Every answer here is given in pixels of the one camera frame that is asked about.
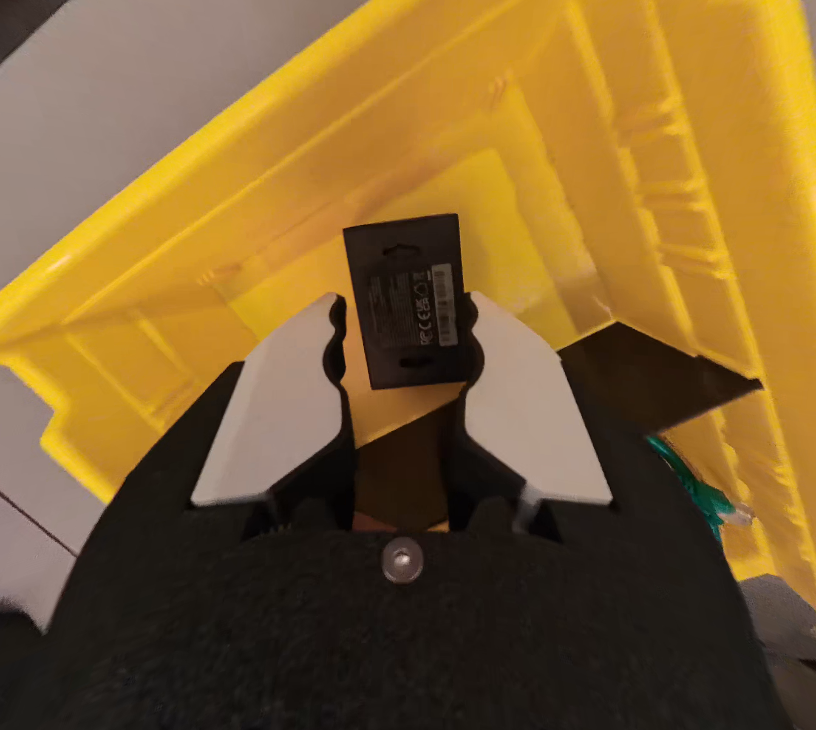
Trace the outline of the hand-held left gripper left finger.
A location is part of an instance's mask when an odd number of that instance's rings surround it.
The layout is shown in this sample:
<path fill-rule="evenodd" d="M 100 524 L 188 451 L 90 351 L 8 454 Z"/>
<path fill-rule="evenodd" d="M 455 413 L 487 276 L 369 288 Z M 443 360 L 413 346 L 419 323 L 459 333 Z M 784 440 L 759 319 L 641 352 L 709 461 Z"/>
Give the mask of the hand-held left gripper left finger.
<path fill-rule="evenodd" d="M 347 304 L 324 294 L 241 364 L 191 495 L 196 507 L 266 501 L 278 524 L 322 500 L 339 528 L 354 515 L 356 448 L 343 388 Z"/>

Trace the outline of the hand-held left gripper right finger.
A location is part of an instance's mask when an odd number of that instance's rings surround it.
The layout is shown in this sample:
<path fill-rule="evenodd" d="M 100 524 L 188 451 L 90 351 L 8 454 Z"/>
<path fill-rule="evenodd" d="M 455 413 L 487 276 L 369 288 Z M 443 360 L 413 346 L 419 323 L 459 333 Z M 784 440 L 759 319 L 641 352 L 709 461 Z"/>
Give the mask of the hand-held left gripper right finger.
<path fill-rule="evenodd" d="M 503 500 L 511 529 L 530 529 L 551 502 L 613 500 L 556 351 L 481 292 L 464 298 L 467 379 L 455 405 L 446 490 L 452 529 Z"/>

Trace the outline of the black network switch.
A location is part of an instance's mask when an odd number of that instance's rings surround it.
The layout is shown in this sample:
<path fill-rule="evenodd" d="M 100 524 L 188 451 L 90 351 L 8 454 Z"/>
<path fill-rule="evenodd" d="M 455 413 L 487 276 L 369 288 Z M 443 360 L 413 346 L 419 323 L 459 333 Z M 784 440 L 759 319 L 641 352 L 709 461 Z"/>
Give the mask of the black network switch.
<path fill-rule="evenodd" d="M 463 382 L 468 346 L 459 216 L 348 227 L 343 242 L 371 388 Z"/>

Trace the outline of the yellow plastic bin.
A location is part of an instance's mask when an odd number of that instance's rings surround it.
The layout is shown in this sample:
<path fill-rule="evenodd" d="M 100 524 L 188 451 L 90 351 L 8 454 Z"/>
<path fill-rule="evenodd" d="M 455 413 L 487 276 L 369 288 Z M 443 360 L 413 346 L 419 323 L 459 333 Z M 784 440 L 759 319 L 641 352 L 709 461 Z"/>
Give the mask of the yellow plastic bin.
<path fill-rule="evenodd" d="M 458 213 L 464 285 L 553 348 L 619 322 L 762 388 L 669 425 L 814 603 L 814 61 L 801 0 L 370 0 L 2 289 L 37 439 L 108 502 L 342 229 Z"/>

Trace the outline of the black bin divider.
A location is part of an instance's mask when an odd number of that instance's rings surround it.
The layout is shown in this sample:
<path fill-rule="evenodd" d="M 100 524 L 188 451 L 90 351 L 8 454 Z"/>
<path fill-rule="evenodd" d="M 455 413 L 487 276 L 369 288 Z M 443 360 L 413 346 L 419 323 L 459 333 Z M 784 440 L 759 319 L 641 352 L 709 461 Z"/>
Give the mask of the black bin divider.
<path fill-rule="evenodd" d="M 558 352 L 569 378 L 617 419 L 649 436 L 762 390 L 705 357 L 614 323 Z M 429 412 L 358 448 L 355 507 L 380 525 L 419 529 L 447 518 L 442 458 L 450 447 L 456 398 L 435 401 Z"/>

